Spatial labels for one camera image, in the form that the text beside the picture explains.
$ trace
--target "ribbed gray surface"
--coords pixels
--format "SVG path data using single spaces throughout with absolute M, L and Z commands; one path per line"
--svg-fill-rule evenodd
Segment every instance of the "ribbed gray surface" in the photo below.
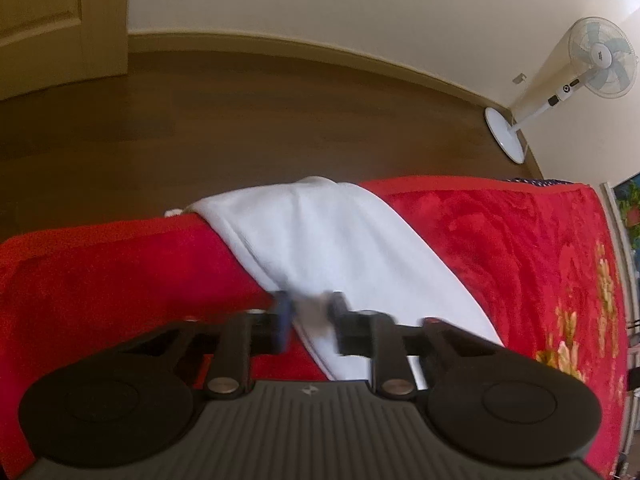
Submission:
M 112 469 L 38 460 L 24 480 L 597 480 L 579 461 L 523 472 L 476 462 L 442 443 L 407 402 L 367 383 L 260 381 L 242 399 L 211 402 L 165 452 Z

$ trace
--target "red bedspread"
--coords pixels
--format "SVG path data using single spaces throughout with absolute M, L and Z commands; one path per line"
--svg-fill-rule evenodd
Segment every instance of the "red bedspread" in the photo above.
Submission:
M 588 463 L 608 475 L 625 391 L 624 308 L 604 213 L 581 185 L 457 177 L 364 185 L 393 207 L 478 300 L 502 341 L 583 380 L 603 422 Z M 43 374 L 176 319 L 215 319 L 268 296 L 194 215 L 12 238 L 0 245 L 0 462 L 33 460 L 17 421 Z M 256 378 L 322 380 L 295 339 Z

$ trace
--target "wooden door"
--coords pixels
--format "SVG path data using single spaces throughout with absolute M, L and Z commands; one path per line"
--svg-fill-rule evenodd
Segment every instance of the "wooden door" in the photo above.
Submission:
M 0 100 L 127 72 L 127 0 L 0 0 Z

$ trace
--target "wooden floor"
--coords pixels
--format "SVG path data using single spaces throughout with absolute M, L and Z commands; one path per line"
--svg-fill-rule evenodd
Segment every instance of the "wooden floor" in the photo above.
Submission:
M 410 83 L 251 54 L 132 54 L 129 67 L 0 102 L 0 240 L 308 175 L 532 176 L 480 107 Z

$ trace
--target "white blanket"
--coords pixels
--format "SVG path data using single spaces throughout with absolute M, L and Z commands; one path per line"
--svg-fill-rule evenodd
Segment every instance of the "white blanket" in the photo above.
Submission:
M 369 378 L 368 360 L 337 353 L 326 293 L 351 310 L 377 310 L 398 323 L 438 317 L 500 344 L 476 300 L 431 248 L 383 200 L 354 184 L 310 177 L 241 189 L 196 202 L 201 215 L 265 290 L 296 297 L 296 328 L 334 380 Z M 424 387 L 412 362 L 418 387 Z

